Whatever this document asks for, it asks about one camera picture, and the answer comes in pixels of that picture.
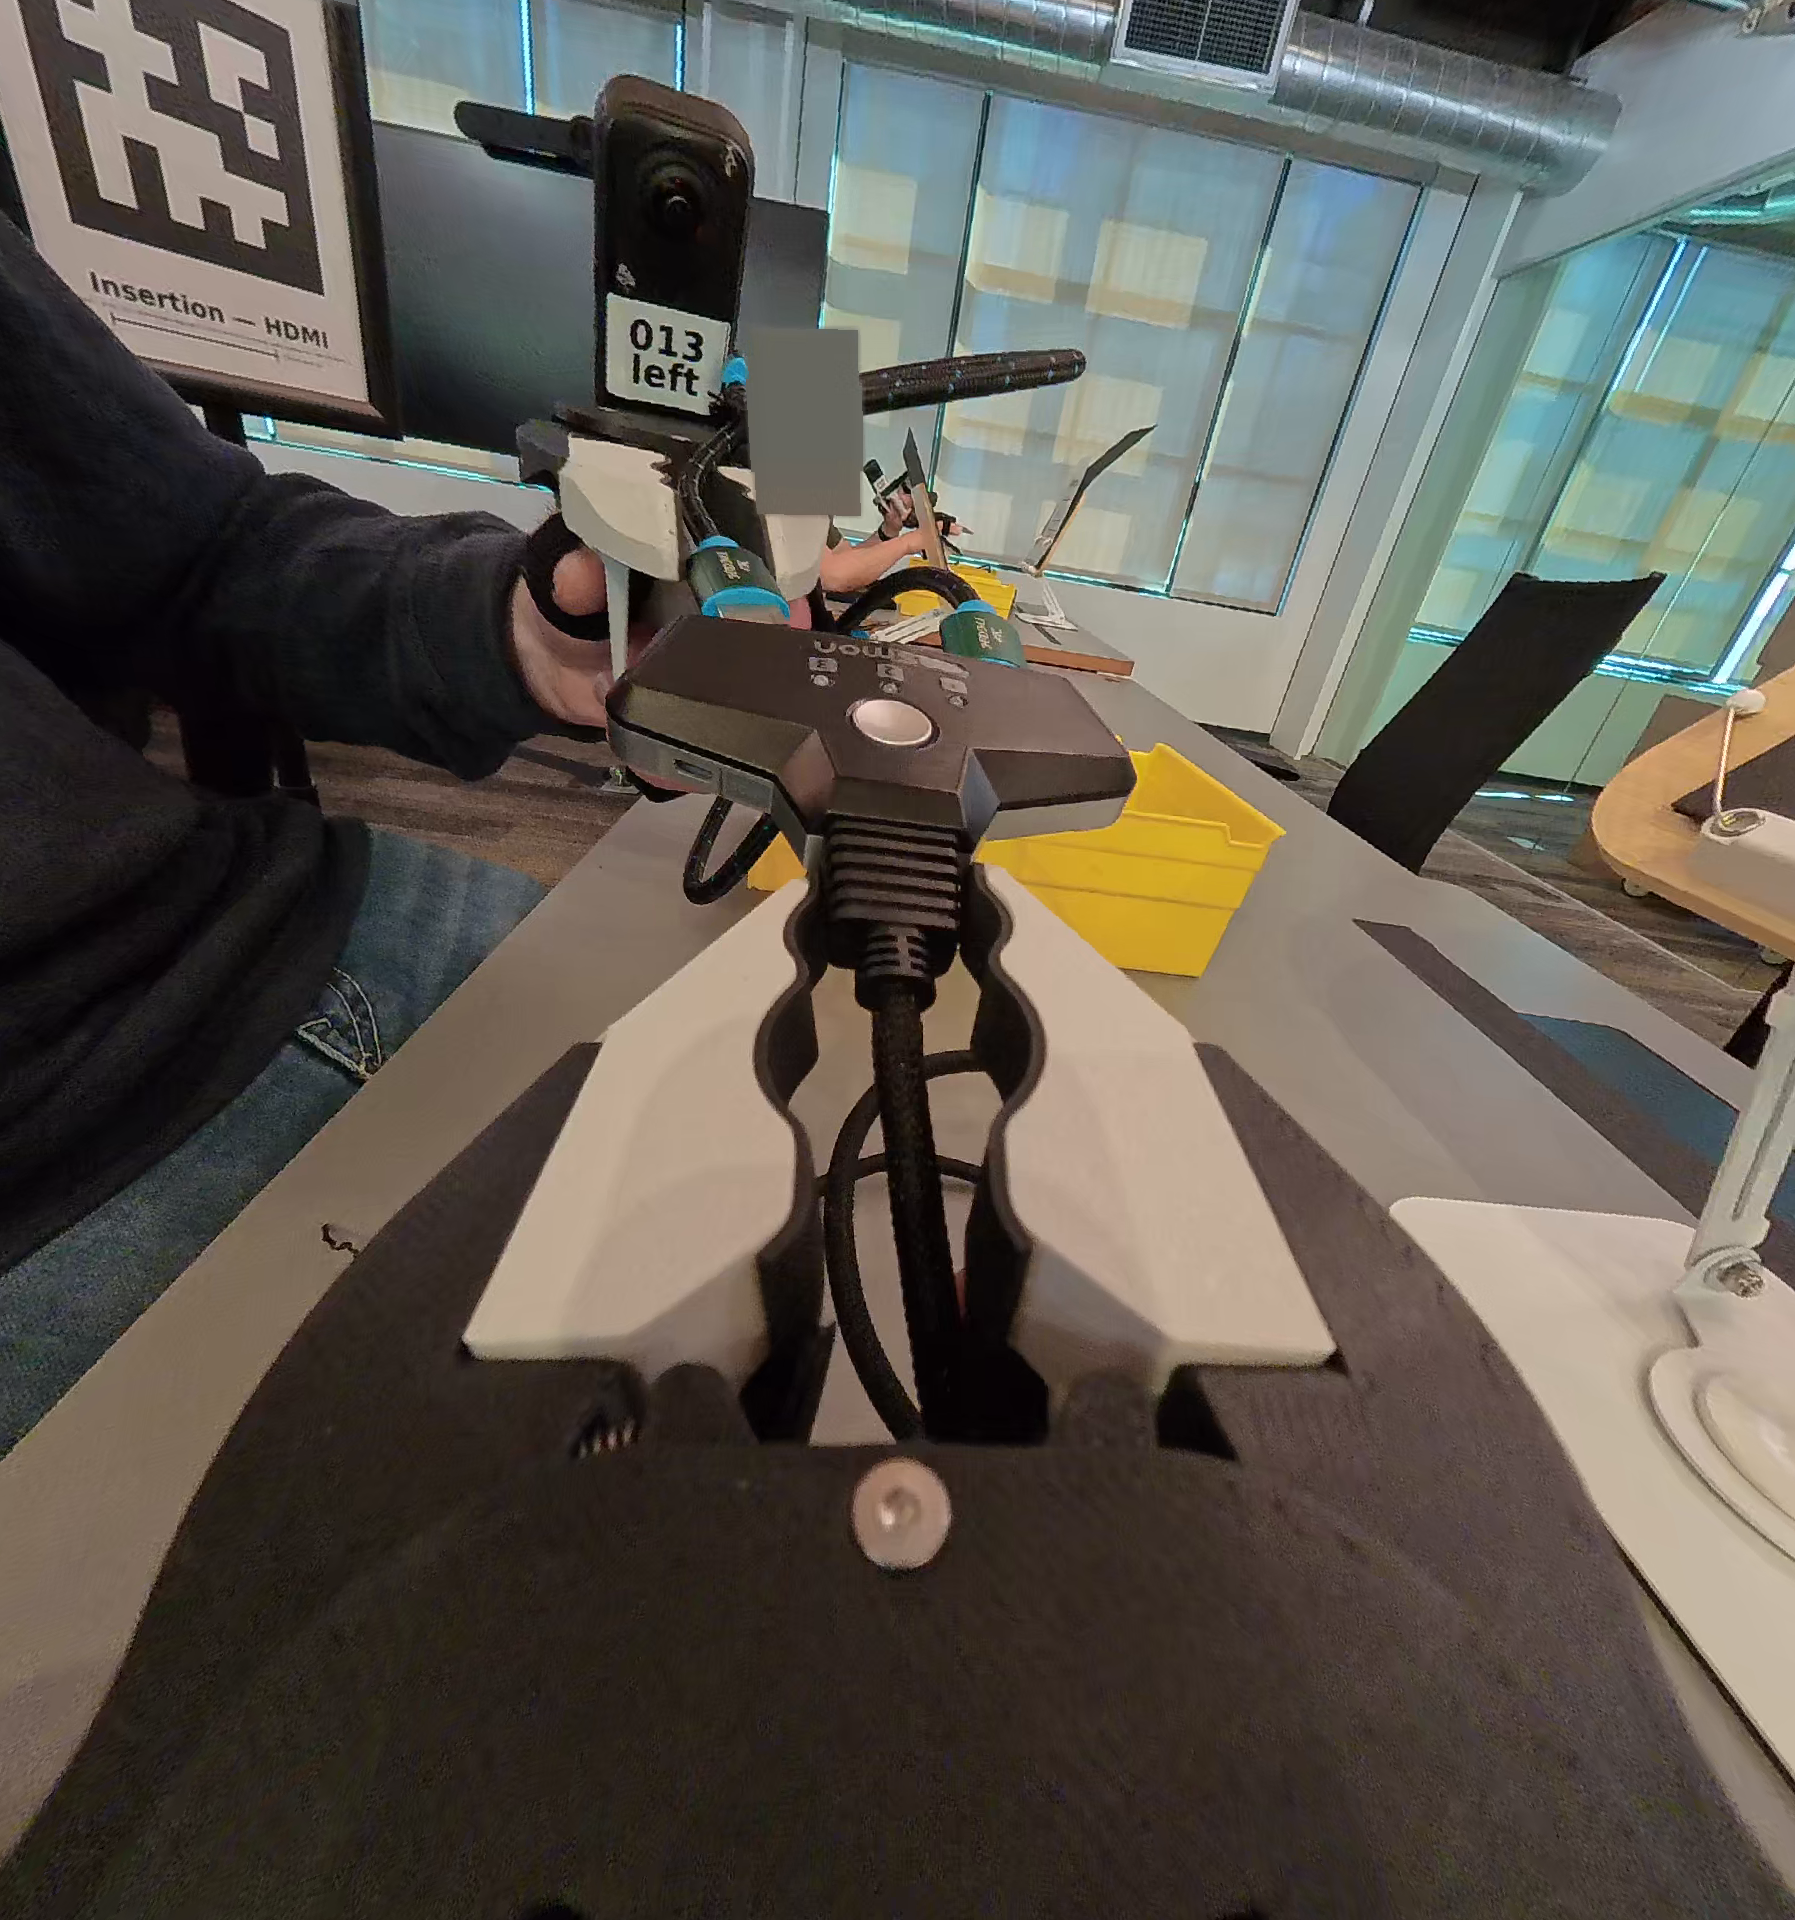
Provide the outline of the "wooden side table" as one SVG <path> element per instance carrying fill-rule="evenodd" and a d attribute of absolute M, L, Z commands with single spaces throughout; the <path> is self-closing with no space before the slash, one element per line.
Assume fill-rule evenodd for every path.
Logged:
<path fill-rule="evenodd" d="M 1121 649 L 1068 617 L 1013 612 L 1013 621 L 1030 665 L 1117 681 L 1129 681 L 1134 672 L 1134 662 Z"/>

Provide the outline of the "black highback office chair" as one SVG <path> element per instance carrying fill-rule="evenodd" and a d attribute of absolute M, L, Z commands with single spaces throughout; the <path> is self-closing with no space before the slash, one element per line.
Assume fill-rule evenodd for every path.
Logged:
<path fill-rule="evenodd" d="M 1329 818 L 1421 874 L 1483 785 L 1598 672 L 1663 580 L 1648 574 L 1559 583 L 1514 574 L 1342 772 Z"/>

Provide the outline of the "narrow spiral duct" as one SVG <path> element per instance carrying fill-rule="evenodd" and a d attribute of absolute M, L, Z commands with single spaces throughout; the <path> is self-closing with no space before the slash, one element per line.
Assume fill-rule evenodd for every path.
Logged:
<path fill-rule="evenodd" d="M 1275 82 L 1223 86 L 1110 58 L 1121 4 L 792 5 L 881 48 L 924 51 L 987 78 L 1063 81 L 1202 114 L 1299 128 L 1538 197 L 1581 185 L 1606 155 L 1622 97 L 1588 82 L 1458 53 L 1299 5 Z"/>

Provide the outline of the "yellow plastic bin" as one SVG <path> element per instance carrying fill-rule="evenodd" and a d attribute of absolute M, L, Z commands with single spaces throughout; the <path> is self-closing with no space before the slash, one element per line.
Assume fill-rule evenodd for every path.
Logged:
<path fill-rule="evenodd" d="M 1132 756 L 1134 788 L 1098 831 L 987 839 L 1017 879 L 1125 972 L 1198 978 L 1283 827 L 1172 746 Z"/>

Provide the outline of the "black video bar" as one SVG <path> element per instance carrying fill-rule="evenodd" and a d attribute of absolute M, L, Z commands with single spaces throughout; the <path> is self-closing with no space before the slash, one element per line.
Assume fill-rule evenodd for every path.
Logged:
<path fill-rule="evenodd" d="M 596 168 L 596 121 L 591 117 L 544 117 L 459 99 L 453 106 L 457 133 L 493 157 L 544 166 L 578 178 Z"/>

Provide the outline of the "white board stand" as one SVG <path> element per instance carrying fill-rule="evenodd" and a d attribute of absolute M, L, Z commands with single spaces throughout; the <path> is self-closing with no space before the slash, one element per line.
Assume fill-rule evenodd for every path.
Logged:
<path fill-rule="evenodd" d="M 1795 1786 L 1795 978 L 1696 1227 L 1408 1197 L 1606 1531 Z"/>

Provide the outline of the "tilted dark board on stand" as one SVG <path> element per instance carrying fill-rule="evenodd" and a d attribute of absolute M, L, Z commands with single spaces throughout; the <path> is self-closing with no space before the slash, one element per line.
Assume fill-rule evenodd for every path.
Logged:
<path fill-rule="evenodd" d="M 902 458 L 909 522 L 923 540 L 924 561 L 942 574 L 950 574 L 955 567 L 959 521 L 937 505 L 915 430 L 904 433 Z"/>
<path fill-rule="evenodd" d="M 1076 473 L 1074 482 L 1070 485 L 1070 491 L 1054 500 L 1051 516 L 1046 516 L 1036 540 L 1029 548 L 1029 560 L 1023 565 L 1023 571 L 1030 578 L 1040 578 L 1046 574 L 1060 540 L 1076 521 L 1076 514 L 1082 510 L 1087 493 L 1132 451 L 1142 448 L 1151 433 L 1154 433 L 1154 424 L 1129 429 L 1127 433 L 1117 435 L 1093 462 L 1088 462 Z"/>

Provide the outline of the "large black screen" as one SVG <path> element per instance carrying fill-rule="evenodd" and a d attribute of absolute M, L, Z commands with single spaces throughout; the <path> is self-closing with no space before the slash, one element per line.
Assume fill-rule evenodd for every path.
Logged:
<path fill-rule="evenodd" d="M 405 435 L 515 452 L 529 422 L 606 439 L 712 424 L 596 395 L 596 187 L 459 133 L 375 123 L 387 317 Z"/>

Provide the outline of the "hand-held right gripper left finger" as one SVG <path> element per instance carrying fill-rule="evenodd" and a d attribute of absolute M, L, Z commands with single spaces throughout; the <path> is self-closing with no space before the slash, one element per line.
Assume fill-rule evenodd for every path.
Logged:
<path fill-rule="evenodd" d="M 606 1030 L 463 1333 L 477 1359 L 701 1364 L 759 1439 L 809 1439 L 834 1331 L 792 1099 L 822 972 L 794 881 Z"/>

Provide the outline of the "framed marker sign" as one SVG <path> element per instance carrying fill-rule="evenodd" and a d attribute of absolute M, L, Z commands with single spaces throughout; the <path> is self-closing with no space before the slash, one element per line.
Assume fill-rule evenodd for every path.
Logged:
<path fill-rule="evenodd" d="M 0 4 L 0 211 L 188 401 L 399 429 L 355 5 Z"/>

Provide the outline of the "black hdmi port box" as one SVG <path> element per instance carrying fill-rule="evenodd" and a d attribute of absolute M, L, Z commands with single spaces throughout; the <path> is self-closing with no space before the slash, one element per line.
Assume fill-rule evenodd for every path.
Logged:
<path fill-rule="evenodd" d="M 1134 766 L 1076 684 L 881 638 L 688 614 L 606 699 L 618 757 L 762 815 L 813 874 L 825 960 L 879 1007 L 949 972 L 977 847 L 1082 809 Z"/>

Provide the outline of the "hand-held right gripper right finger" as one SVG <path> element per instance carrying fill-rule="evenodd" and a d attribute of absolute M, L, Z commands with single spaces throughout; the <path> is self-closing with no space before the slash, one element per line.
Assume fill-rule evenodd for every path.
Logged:
<path fill-rule="evenodd" d="M 972 1055 L 1002 1105 L 964 1239 L 964 1378 L 1063 1405 L 1092 1377 L 1339 1356 L 1198 1043 L 1023 882 L 972 872 Z"/>

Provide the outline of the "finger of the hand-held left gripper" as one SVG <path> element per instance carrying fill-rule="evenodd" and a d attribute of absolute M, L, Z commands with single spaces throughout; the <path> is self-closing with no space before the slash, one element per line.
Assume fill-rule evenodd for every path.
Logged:
<path fill-rule="evenodd" d="M 612 677 L 644 649 L 641 633 L 693 610 L 688 527 L 676 480 L 690 456 L 684 435 L 635 442 L 572 435 L 554 503 L 584 580 L 598 585 Z"/>
<path fill-rule="evenodd" d="M 820 568 L 833 548 L 833 516 L 757 514 L 754 554 L 768 583 L 790 602 L 804 602 L 820 585 Z"/>

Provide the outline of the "white duct vent grille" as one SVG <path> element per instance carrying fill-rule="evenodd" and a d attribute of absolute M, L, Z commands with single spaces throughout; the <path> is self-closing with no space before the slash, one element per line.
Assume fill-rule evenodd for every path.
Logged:
<path fill-rule="evenodd" d="M 1117 64 L 1266 89 L 1275 82 L 1299 4 L 1121 4 Z"/>

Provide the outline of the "white clip bar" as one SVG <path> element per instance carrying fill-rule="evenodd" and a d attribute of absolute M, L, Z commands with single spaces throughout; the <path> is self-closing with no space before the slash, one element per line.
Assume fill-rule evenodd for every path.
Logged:
<path fill-rule="evenodd" d="M 1729 809 L 1703 823 L 1694 872 L 1758 924 L 1795 927 L 1795 821 Z"/>

